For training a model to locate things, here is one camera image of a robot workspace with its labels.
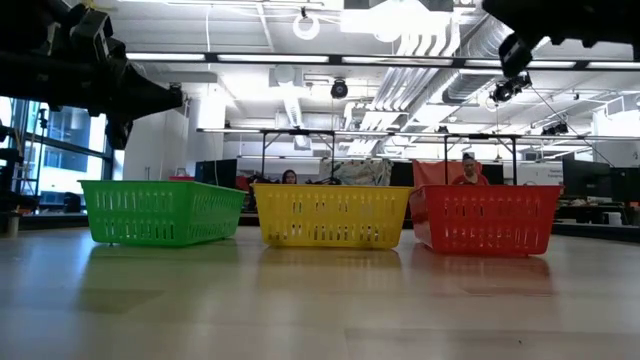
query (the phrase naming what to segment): camera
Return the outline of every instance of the camera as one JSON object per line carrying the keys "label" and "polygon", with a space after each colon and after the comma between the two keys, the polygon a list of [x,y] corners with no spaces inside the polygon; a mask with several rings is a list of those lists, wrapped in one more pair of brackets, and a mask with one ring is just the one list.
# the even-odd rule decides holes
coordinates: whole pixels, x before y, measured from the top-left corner
{"label": "camera", "polygon": [[529,73],[523,72],[507,81],[497,83],[489,98],[496,104],[505,103],[531,85],[533,84]]}
{"label": "camera", "polygon": [[336,79],[331,87],[331,97],[337,100],[344,99],[349,94],[349,88],[344,79]]}

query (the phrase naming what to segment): wooden floor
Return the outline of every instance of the wooden floor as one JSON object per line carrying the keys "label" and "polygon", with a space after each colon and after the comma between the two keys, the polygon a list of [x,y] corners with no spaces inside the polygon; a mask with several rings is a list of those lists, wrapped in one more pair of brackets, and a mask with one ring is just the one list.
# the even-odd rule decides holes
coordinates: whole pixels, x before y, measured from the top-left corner
{"label": "wooden floor", "polygon": [[0,240],[0,359],[640,359],[640,247],[556,237],[529,259],[185,249],[86,230]]}

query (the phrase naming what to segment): metal frame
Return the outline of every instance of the metal frame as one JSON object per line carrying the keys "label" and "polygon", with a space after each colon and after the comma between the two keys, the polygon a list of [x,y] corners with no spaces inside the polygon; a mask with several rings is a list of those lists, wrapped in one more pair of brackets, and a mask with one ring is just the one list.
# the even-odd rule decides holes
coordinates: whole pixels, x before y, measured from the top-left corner
{"label": "metal frame", "polygon": [[[333,177],[333,164],[335,162],[335,145],[336,135],[361,135],[372,137],[387,137],[387,136],[405,136],[405,137],[419,137],[419,138],[442,138],[444,143],[444,161],[445,161],[445,182],[449,183],[449,150],[453,149],[453,146],[460,143],[460,139],[468,138],[469,140],[490,140],[496,139],[499,144],[507,148],[511,152],[513,161],[513,185],[518,185],[518,169],[517,163],[517,141],[518,140],[594,140],[594,141],[640,141],[637,137],[622,137],[622,136],[589,136],[589,135],[555,135],[555,136],[542,136],[542,135],[519,135],[519,134],[443,134],[443,133],[403,133],[403,132],[386,132],[386,131],[334,131],[334,130],[305,130],[305,129],[241,129],[243,133],[261,133],[262,134],[262,174],[264,174],[265,165],[265,152],[266,149],[273,143],[274,140],[267,144],[267,134],[278,134],[278,138],[281,134],[288,135],[327,135],[332,137],[331,144],[331,176]],[[197,132],[211,132],[211,133],[235,133],[237,129],[196,129]],[[449,147],[449,139],[456,138],[456,142]],[[504,143],[504,140],[511,140],[511,148]],[[591,143],[587,142],[587,145],[593,148]]]}
{"label": "metal frame", "polygon": [[[318,137],[324,141],[327,146],[329,146],[329,144],[327,143],[327,141],[321,136],[321,135],[327,135],[327,136],[331,136],[331,145],[329,146],[331,148],[331,177],[333,178],[334,175],[334,163],[335,163],[335,147],[336,147],[336,134],[335,131],[333,130],[305,130],[305,129],[262,129],[260,130],[260,133],[262,133],[262,164],[261,164],[261,174],[262,176],[264,176],[264,164],[265,164],[265,153],[267,151],[267,148],[277,139],[280,137],[280,135],[282,134],[287,134],[287,135],[292,135],[292,136],[311,136],[311,135],[318,135]],[[268,144],[267,144],[267,135],[268,134],[277,134],[276,137],[274,139],[272,139]]]}
{"label": "metal frame", "polygon": [[[288,53],[217,53],[217,52],[128,52],[137,62],[192,64],[311,65],[349,67],[414,67],[442,69],[476,69],[502,71],[500,59],[451,56],[337,55]],[[533,60],[529,71],[637,72],[640,64],[633,61],[598,59]]]}
{"label": "metal frame", "polygon": [[[444,136],[444,182],[445,184],[449,184],[449,148],[447,147],[447,140],[449,138],[469,138],[472,140],[488,140],[488,139],[496,139],[499,143],[501,143],[504,147],[507,148],[511,152],[512,161],[513,161],[513,185],[518,185],[518,167],[516,166],[517,162],[517,154],[516,150],[516,139],[518,139],[518,135],[498,135],[498,134],[445,134]],[[511,140],[511,149],[507,147],[504,143],[504,139]]]}

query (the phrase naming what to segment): ceiling beam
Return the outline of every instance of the ceiling beam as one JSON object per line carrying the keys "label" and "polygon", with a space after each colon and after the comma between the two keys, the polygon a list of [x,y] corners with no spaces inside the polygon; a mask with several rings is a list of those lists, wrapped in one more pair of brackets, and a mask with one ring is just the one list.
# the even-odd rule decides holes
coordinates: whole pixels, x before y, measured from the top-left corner
{"label": "ceiling beam", "polygon": [[[443,56],[365,56],[335,54],[256,54],[214,52],[129,52],[130,59],[160,63],[191,64],[263,64],[263,65],[329,65],[349,67],[412,67],[442,69],[500,70],[498,59],[478,59]],[[581,72],[637,72],[640,63],[633,61],[598,60],[533,60],[529,71],[581,71]]]}

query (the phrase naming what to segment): basket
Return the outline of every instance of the basket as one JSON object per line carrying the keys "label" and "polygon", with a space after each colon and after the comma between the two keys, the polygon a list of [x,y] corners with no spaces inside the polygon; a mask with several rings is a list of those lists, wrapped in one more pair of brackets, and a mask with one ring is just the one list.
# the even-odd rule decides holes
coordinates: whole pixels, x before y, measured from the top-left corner
{"label": "basket", "polygon": [[185,246],[233,235],[245,193],[195,182],[81,181],[96,242]]}
{"label": "basket", "polygon": [[423,186],[409,201],[414,233],[438,253],[544,254],[561,188]]}
{"label": "basket", "polygon": [[262,239],[272,246],[390,249],[411,188],[254,184]]}

